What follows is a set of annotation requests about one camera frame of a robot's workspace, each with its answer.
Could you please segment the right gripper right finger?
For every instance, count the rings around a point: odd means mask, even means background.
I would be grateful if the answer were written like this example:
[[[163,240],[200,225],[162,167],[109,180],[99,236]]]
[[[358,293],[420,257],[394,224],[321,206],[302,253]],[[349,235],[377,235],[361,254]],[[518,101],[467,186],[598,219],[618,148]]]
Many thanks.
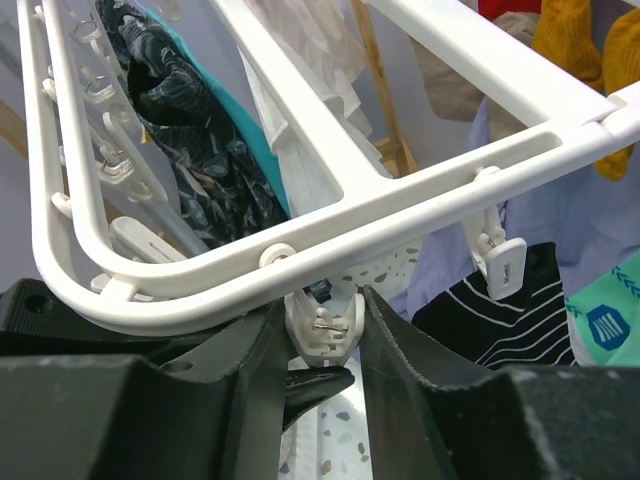
[[[492,371],[397,315],[370,286],[360,358],[377,479],[635,479],[635,368]]]

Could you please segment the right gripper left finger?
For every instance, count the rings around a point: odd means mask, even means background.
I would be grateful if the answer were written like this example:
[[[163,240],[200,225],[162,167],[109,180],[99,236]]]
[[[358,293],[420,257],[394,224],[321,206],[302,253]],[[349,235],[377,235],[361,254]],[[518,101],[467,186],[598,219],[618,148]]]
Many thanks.
[[[279,303],[151,339],[22,279],[1,296],[1,475],[274,479],[288,358]]]

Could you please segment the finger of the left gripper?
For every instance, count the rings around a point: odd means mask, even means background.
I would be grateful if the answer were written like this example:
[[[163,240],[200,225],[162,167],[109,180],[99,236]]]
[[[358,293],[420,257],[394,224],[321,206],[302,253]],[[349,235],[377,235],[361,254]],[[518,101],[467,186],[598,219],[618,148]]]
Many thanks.
[[[286,377],[282,433],[305,413],[351,387],[354,382],[354,374],[342,366],[290,370]]]

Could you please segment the white hanger clip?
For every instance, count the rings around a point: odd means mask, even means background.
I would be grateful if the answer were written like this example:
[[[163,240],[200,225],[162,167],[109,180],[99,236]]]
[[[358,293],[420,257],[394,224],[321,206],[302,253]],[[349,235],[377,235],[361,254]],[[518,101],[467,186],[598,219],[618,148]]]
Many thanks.
[[[284,307],[288,335],[309,367],[346,365],[364,333],[366,302],[362,294],[352,296],[342,316],[314,307],[303,290],[286,295]]]

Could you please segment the black striped sock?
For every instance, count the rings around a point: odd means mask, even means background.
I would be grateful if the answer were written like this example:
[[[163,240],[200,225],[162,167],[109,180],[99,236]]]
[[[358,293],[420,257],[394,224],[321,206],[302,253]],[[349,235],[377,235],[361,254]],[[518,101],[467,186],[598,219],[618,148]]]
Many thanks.
[[[517,293],[493,300],[484,277],[472,273],[418,310],[411,324],[492,370],[577,363],[553,243],[527,249],[524,283]]]

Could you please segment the white plastic sock hanger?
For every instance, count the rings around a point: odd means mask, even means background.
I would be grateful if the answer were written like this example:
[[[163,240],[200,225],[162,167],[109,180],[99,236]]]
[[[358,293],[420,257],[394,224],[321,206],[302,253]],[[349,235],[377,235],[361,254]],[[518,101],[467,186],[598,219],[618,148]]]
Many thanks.
[[[637,85],[599,94],[457,1],[379,1],[382,14],[525,125],[393,180],[244,2],[213,8],[324,180],[313,186],[310,168],[287,167],[291,221],[191,259],[147,264],[112,248],[60,4],[17,5],[35,263],[59,299],[116,332],[168,336],[230,320],[639,138]]]

